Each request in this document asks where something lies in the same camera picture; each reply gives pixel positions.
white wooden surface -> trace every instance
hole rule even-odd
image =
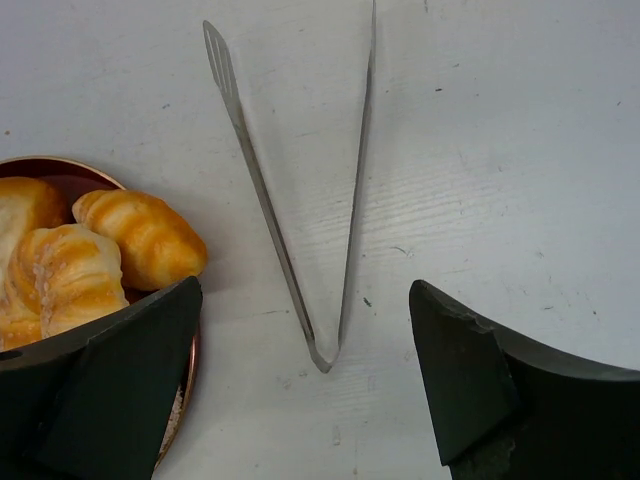
[[[164,197],[212,252],[197,394],[157,478],[449,478],[408,322],[416,278],[554,346],[640,368],[640,4],[378,7],[359,294],[327,376],[308,358],[201,23],[233,50],[303,287],[316,318],[331,320],[369,4],[3,8],[0,156],[88,161]],[[323,327],[327,351],[333,327]]]

round tray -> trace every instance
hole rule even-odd
[[[65,193],[69,201],[69,208],[80,196],[92,190],[117,188],[125,190],[124,185],[100,170],[75,160],[52,156],[17,157],[4,160],[0,162],[0,178],[2,177],[30,177],[46,180]],[[138,299],[144,296],[140,292],[127,293],[127,298],[132,303],[135,301],[136,294]],[[171,448],[171,443],[173,443],[175,435],[180,429],[184,413],[191,400],[198,368],[199,351],[200,331],[198,330],[193,337],[189,361],[181,380],[183,400],[180,415],[173,429],[173,434],[167,439],[165,448],[158,454],[156,467],[162,461],[169,448]]]

bread roll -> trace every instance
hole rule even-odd
[[[78,223],[118,244],[125,286],[159,290],[199,275],[207,263],[207,247],[189,224],[146,193],[98,190],[72,210]]]
[[[28,233],[18,246],[31,264],[44,338],[118,311],[129,302],[120,284],[120,251],[80,225]]]

table surface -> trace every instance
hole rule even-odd
[[[38,0],[0,16],[2,157],[89,162],[165,198],[209,245],[197,390],[159,479],[449,478],[409,323],[418,278],[553,346],[640,368],[640,3],[379,0],[357,295],[338,364],[316,371],[202,21],[233,52],[329,351],[370,8]]]

pastry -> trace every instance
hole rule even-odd
[[[33,265],[44,338],[118,311],[129,302],[120,284],[120,251],[80,225],[28,233],[16,248]]]
[[[35,178],[0,178],[0,285],[11,252],[23,235],[67,220],[67,200],[57,188]]]
[[[78,223],[118,244],[128,287],[159,290],[199,275],[207,263],[202,239],[159,198],[130,190],[97,190],[80,197],[72,210]]]
[[[67,201],[55,187],[32,178],[0,178],[0,350],[41,339],[33,266],[12,255],[16,244],[35,228],[67,219]]]

